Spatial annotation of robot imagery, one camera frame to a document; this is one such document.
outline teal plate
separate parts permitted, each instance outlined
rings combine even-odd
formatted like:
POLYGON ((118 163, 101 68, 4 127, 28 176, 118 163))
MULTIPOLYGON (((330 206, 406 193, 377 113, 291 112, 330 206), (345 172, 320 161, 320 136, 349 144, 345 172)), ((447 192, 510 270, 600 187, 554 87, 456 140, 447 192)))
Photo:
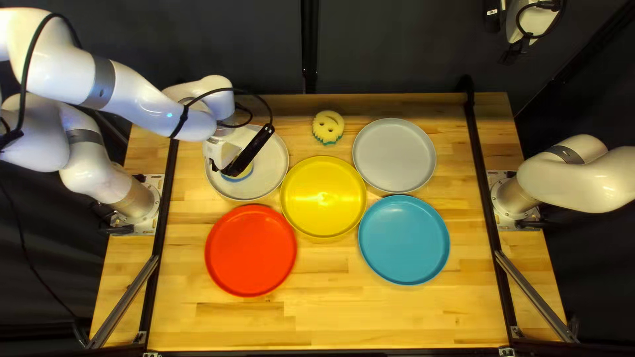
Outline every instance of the teal plate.
POLYGON ((419 285, 439 274, 450 254, 450 234, 432 206, 396 195, 381 199, 359 224, 359 249, 382 278, 419 285))

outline orange plate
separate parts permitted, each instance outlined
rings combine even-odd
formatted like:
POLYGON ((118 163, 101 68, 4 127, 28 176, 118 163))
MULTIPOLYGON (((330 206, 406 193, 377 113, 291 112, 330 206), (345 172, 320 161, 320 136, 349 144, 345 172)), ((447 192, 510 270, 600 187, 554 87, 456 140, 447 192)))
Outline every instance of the orange plate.
POLYGON ((247 205, 233 209, 212 227, 205 244, 205 265, 221 289, 256 297, 282 284, 296 253, 295 233, 280 213, 247 205))

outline smiley face sponge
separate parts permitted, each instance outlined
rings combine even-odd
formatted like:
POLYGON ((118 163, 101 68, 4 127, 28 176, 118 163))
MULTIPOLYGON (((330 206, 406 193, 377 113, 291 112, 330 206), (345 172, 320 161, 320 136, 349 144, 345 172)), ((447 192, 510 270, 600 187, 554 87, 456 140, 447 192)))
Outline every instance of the smiley face sponge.
POLYGON ((313 136, 324 145, 335 144, 344 134, 344 118, 334 111, 321 111, 313 118, 313 136))

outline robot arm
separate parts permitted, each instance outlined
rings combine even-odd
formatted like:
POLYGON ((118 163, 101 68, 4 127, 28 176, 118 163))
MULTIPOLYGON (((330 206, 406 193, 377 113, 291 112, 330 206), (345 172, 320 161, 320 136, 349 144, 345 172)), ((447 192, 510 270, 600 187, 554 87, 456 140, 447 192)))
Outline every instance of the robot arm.
POLYGON ((587 213, 615 210, 635 199, 635 147, 611 151, 590 135, 570 137, 527 159, 516 176, 492 190, 500 213, 522 219, 540 202, 587 213))
MULTIPOLYGON (((49 14, 34 8, 0 10, 0 60, 11 62, 18 80, 33 34, 49 14)), ((193 97, 196 93, 231 87, 231 82, 222 76, 208 76, 194 83, 188 86, 193 89, 193 97)), ((171 99, 123 64, 75 47, 61 18, 51 19, 40 34, 30 62, 27 89, 41 97, 117 114, 166 137, 183 112, 183 105, 176 102, 181 98, 171 99)), ((177 139, 205 141, 214 134, 216 120, 226 119, 234 112, 231 91, 212 94, 202 101, 207 108, 202 105, 190 109, 177 139)))
MULTIPOLYGON (((2 117, 17 123, 20 95, 3 104, 2 117)), ((146 216, 154 207, 153 194, 110 162, 96 122, 83 112, 56 100, 27 94, 25 135, 7 146, 0 159, 39 172, 60 172, 64 185, 116 209, 125 217, 146 216)))

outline wooden tabletop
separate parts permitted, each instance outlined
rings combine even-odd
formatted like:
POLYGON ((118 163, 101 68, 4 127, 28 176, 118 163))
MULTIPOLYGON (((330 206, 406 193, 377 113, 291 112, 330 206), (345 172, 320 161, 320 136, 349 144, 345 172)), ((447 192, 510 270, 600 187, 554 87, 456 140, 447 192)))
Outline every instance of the wooden tabletop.
MULTIPOLYGON (((464 95, 272 95, 290 166, 315 155, 352 164, 357 132, 374 119, 397 117, 419 125, 432 139, 438 161, 433 178, 411 193, 432 205, 450 232, 443 272, 420 286, 397 286, 365 264, 356 231, 330 244, 297 232, 298 257, 289 278, 272 293, 242 299, 225 293, 208 276, 203 246, 212 225, 244 203, 222 198, 203 171, 201 143, 181 142, 168 216, 163 261, 149 336, 157 351, 254 349, 373 349, 495 347, 507 343, 500 299, 469 136, 461 108, 464 95), (311 134, 312 116, 333 109, 345 133, 323 146, 311 134)), ((257 104, 242 102, 251 108, 257 104)), ((505 93, 478 93, 475 106, 489 170, 515 170, 523 161, 505 93)), ((261 117, 254 119, 263 123, 261 117)), ((125 168, 163 173, 168 139, 134 126, 125 168)), ((368 206, 385 192, 369 185, 368 206)), ((279 190, 256 200, 280 211, 279 190)), ((542 232, 502 232, 503 251, 564 318, 542 232)), ((95 306, 92 333, 149 258, 153 237, 111 237, 95 306)), ((556 339, 518 287, 510 282, 518 325, 530 337, 556 339)), ((129 343, 138 331, 140 294, 108 345, 129 343)))

